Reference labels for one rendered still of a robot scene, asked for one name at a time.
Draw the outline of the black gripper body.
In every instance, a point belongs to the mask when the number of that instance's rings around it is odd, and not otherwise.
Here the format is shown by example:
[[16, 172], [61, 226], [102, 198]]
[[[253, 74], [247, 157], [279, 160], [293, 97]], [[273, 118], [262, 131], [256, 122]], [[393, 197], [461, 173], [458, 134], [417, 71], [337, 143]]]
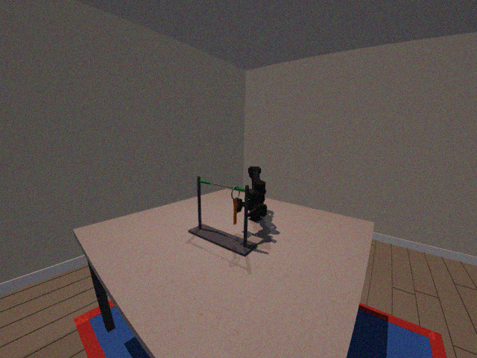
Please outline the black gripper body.
[[[241, 209], [244, 207], [244, 202], [240, 198], [237, 198], [237, 201], [241, 202]], [[248, 210], [252, 210], [255, 205], [259, 205], [261, 207], [261, 216], [266, 217], [268, 211], [267, 211], [267, 205], [266, 204], [261, 204], [260, 198], [257, 199], [256, 201], [248, 200]]]

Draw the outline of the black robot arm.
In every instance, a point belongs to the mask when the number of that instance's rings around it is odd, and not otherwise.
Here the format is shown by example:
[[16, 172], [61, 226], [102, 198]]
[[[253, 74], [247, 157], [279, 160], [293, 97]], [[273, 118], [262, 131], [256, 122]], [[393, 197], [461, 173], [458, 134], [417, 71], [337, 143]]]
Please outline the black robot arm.
[[[256, 201], [260, 198], [261, 204], [264, 204], [265, 201], [265, 183], [263, 180], [260, 180], [259, 174], [261, 173], [261, 168], [258, 166], [250, 166], [248, 168], [248, 173], [250, 178], [252, 179], [252, 189], [249, 189], [249, 198], [252, 201]], [[259, 216], [250, 217], [248, 220], [253, 222], [257, 222], [262, 220]]]

